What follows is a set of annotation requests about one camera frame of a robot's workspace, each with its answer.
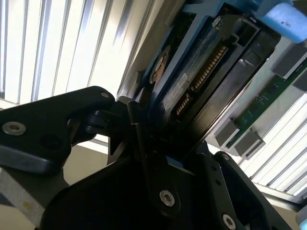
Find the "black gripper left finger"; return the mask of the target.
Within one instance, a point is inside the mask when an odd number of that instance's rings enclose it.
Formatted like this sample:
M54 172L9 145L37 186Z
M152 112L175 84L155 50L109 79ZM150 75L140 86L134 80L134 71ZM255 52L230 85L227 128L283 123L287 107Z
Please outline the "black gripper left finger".
M92 86L1 111L1 195L28 215L41 215L66 189L59 174L72 147L97 134L110 138L113 162L165 156L153 147L139 103L116 101Z

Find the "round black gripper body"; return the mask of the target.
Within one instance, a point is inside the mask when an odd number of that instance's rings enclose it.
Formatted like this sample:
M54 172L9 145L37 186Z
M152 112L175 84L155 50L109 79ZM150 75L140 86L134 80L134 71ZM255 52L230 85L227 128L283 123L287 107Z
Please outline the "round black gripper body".
M60 192L42 230L196 230L214 224L210 173L216 162L196 155L185 172L165 156L123 158Z

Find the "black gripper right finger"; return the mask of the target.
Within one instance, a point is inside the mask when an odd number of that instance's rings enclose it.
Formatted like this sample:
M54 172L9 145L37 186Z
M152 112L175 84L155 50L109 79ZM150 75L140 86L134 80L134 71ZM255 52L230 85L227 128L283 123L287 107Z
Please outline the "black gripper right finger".
M191 155L192 171L206 184L222 229L286 230L287 223L225 152L211 154L207 142Z

